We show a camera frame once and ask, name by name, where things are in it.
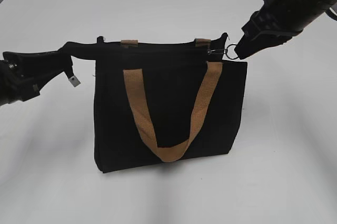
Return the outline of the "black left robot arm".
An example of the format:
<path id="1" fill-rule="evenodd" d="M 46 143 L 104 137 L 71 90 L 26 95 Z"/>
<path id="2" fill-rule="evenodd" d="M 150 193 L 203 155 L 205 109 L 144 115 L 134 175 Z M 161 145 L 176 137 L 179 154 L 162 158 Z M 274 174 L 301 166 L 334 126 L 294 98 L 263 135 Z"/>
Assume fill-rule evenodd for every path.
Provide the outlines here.
<path id="1" fill-rule="evenodd" d="M 94 60 L 71 49 L 70 42 L 55 51 L 39 53 L 3 52 L 1 59 L 1 105 L 27 101 L 40 95 L 42 88 L 64 73 L 73 87 L 81 82 L 73 72 L 72 57 Z"/>

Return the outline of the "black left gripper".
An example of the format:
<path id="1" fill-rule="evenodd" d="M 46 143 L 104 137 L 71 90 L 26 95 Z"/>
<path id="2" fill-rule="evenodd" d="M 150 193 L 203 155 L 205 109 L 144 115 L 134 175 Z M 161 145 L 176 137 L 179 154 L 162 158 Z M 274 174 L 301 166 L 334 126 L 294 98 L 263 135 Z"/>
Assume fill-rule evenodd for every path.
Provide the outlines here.
<path id="1" fill-rule="evenodd" d="M 53 78 L 64 73 L 73 87 L 80 81 L 73 72 L 72 57 L 97 60 L 96 44 L 66 42 L 56 51 L 43 53 L 3 52 L 2 101 L 27 101 L 40 95 L 40 90 Z"/>

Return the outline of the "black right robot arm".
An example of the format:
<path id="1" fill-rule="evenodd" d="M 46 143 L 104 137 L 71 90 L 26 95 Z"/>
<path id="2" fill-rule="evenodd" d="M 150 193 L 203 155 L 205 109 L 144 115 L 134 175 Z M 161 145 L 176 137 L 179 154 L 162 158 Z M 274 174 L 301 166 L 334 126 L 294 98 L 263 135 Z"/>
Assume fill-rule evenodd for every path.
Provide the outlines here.
<path id="1" fill-rule="evenodd" d="M 336 0 L 263 0 L 262 7 L 242 27 L 243 36 L 234 51 L 239 59 L 246 59 L 282 45 L 335 4 Z"/>

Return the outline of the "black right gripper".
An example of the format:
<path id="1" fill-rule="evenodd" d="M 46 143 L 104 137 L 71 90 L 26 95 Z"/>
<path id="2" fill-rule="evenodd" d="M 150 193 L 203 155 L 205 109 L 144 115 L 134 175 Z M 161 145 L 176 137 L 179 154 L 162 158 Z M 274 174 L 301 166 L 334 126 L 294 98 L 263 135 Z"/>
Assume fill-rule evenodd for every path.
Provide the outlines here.
<path id="1" fill-rule="evenodd" d="M 262 47 L 279 46 L 299 35 L 311 22 L 311 0 L 263 0 L 242 27 L 243 36 L 234 51 L 246 59 Z"/>

